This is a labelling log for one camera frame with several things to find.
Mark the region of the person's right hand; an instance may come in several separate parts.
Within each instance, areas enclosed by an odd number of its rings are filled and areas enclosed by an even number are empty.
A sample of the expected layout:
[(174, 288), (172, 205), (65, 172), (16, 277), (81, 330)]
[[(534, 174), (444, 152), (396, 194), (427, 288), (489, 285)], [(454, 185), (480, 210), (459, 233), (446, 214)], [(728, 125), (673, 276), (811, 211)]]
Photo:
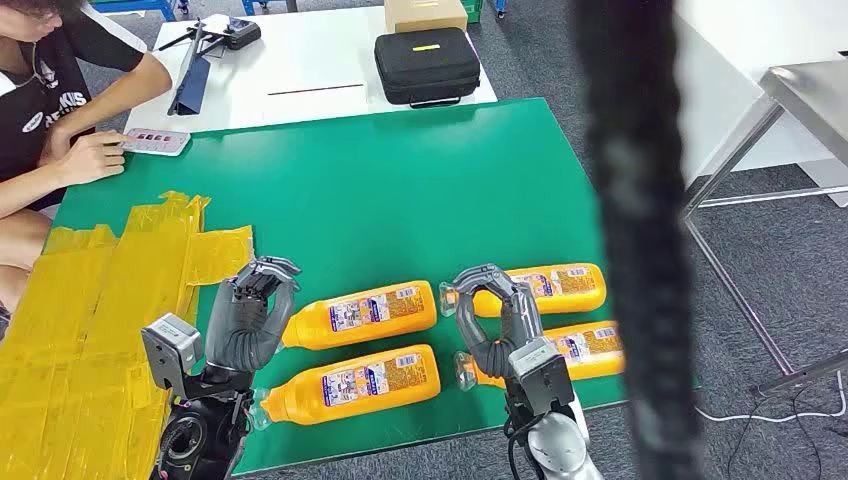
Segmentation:
[(129, 138), (116, 131), (97, 132), (80, 138), (57, 162), (61, 187), (82, 185), (119, 175), (125, 170), (122, 143)]

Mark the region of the person's left hand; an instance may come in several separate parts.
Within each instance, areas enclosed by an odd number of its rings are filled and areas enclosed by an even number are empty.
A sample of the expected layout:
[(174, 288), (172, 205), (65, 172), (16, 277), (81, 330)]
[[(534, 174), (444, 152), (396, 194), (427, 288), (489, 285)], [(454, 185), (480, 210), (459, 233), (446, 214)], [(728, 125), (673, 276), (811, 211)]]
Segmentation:
[(69, 151), (73, 136), (74, 133), (70, 133), (63, 126), (60, 126), (58, 123), (54, 124), (47, 131), (45, 145), (42, 149), (38, 166), (42, 167), (60, 160)]

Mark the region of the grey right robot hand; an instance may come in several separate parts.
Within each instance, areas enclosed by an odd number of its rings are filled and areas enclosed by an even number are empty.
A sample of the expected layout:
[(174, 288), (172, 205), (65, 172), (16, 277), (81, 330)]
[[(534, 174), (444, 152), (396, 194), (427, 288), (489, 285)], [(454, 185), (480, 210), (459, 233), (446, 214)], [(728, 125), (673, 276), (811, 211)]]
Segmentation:
[[(495, 264), (462, 271), (453, 281), (457, 293), (455, 318), (459, 332), (478, 367), (491, 377), (514, 375), (509, 355), (543, 335), (540, 314), (526, 282), (516, 282)], [(501, 331), (488, 338), (475, 316), (475, 294), (488, 291), (501, 300)]]

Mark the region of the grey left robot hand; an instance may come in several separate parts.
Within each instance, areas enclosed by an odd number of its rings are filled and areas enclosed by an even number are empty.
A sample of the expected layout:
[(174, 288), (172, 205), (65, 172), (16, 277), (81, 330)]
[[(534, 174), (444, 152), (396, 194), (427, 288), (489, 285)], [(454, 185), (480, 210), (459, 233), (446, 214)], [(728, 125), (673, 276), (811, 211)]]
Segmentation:
[(222, 281), (207, 326), (206, 362), (241, 372), (267, 365), (293, 313), (300, 273), (288, 259), (260, 256)]

